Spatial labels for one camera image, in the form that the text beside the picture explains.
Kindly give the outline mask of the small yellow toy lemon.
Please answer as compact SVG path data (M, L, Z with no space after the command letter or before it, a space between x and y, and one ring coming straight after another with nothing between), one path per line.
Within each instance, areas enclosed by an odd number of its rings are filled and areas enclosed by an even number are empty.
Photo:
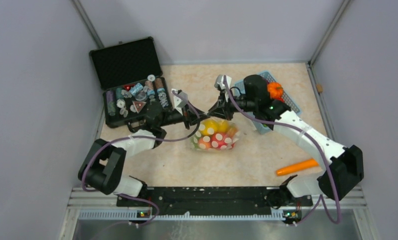
M218 123L218 128L217 128L217 132L218 133L222 133L222 134L226 134L231 128L231 124L228 120L221 120Z

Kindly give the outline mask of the clear dotted zip bag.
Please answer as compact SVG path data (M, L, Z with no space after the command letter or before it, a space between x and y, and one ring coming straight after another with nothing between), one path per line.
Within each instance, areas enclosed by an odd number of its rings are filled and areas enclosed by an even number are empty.
M235 123L211 117L203 120L198 130L190 137L190 148L208 152L231 150L240 139L240 135Z

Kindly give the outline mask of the red toy apple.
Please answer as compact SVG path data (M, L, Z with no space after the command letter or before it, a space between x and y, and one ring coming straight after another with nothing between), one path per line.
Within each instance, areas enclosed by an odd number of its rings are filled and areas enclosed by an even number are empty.
M234 145L233 140L227 134L222 133L205 135L197 140L198 149L204 151L230 150Z

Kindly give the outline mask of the blue perforated plastic basket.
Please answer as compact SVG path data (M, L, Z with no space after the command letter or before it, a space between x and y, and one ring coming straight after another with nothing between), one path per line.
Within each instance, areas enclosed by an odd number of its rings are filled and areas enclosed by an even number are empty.
M268 83L277 83L277 80L273 77L273 75L268 70L259 72L258 75L260 75ZM232 88L234 88L234 90L233 90L234 96L239 96L240 94L245 94L245 87L244 87L244 83L243 83L242 79L235 82L233 84ZM291 96L285 90L283 91L283 94L281 95L281 99L297 115L300 115L302 113L301 108L297 105L297 103L291 98ZM256 121L252 121L252 124L256 128L256 131L261 135L267 134L272 131L265 124L262 124L262 123L259 123Z

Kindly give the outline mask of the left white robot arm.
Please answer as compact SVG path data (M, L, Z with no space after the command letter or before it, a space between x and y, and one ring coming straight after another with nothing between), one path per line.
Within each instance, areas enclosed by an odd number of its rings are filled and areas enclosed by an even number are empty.
M208 115L194 107L187 99L185 92L173 90L175 100L181 104L179 108L165 110L158 102L146 108L140 129L126 137L106 141L95 140L82 163L78 178L86 192L101 192L105 195L126 195L136 207L147 202L147 193L143 190L146 184L132 176L124 176L123 169L128 158L144 151L157 148L163 142L174 142L167 139L164 126L183 123L186 129L199 127Z

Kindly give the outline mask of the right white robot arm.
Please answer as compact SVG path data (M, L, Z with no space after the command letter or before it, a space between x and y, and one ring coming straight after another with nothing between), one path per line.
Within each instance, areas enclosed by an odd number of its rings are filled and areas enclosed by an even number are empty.
M244 93L239 96L231 94L230 83L227 75L216 78L214 86L220 94L209 109L209 116L231 120L234 113L241 113L295 142L322 168L321 172L286 180L286 189L280 192L284 205L294 206L307 195L326 195L340 201L364 178L362 150L331 140L303 121L286 103L272 99L263 77L254 74L244 78Z

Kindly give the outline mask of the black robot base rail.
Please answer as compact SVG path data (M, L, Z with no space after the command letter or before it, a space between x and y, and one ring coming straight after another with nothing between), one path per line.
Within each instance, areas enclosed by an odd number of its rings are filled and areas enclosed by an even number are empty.
M295 198L278 186L147 187L139 197L145 201L118 197L116 205L134 208L156 204L160 216L270 215L284 207L296 210L313 206L310 195Z

